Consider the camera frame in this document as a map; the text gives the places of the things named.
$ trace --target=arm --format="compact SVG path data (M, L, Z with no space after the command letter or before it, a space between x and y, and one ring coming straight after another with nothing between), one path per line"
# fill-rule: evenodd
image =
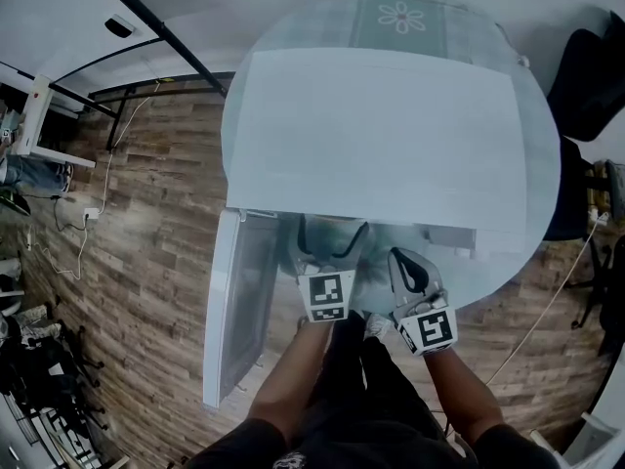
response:
M454 429L471 445L485 469L558 469L545 449L504 423L490 389L447 349L425 357L438 398Z
M332 323L305 323L261 386L247 419L186 468L272 467L300 423L331 328Z
M491 427L504 423L501 408L490 389L447 349L425 356L438 398L453 428L474 445Z
M249 419L276 427L287 443L300 423L321 370L332 323L305 323L259 390Z

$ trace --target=black pants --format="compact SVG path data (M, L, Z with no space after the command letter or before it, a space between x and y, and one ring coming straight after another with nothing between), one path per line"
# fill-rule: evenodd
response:
M309 406L344 405L359 399L370 410L412 425L424 436L444 440L444 434L410 381L393 363L377 337L364 337L365 321L351 311L334 324L332 340ZM362 371L366 376L365 390Z

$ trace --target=black chair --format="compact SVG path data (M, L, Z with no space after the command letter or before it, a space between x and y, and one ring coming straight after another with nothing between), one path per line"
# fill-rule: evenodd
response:
M561 135L593 141L625 107L624 56L625 22L613 12L603 37L588 29L571 35L547 97Z
M605 297L599 322L605 330L599 354L620 353L625 342L625 236L614 246L614 262L606 277Z
M609 120L625 106L625 23L614 13L603 38L586 30L575 31L564 49L558 75L547 97L560 133L561 182L556 211L545 239L564 241L588 238L588 189L608 191L606 180L588 177L593 166L569 138L593 141ZM593 279L568 287L592 287L583 318L572 328L583 326L592 308L605 295L611 250L604 248L600 261L597 245L590 241Z

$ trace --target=flower pattern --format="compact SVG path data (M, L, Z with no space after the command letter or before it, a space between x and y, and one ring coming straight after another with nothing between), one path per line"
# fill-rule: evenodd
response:
M384 14L378 18L378 23L394 24L397 33L405 35L411 27L418 31L426 30L426 26L421 22L421 18L425 15L421 11L408 11L405 2L398 1L394 7L380 5L378 9Z

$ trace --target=open cabinet door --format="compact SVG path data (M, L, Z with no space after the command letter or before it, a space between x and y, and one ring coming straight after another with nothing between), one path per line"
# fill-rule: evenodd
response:
M204 335L204 403L220 402L263 353L277 273L277 219L220 215Z

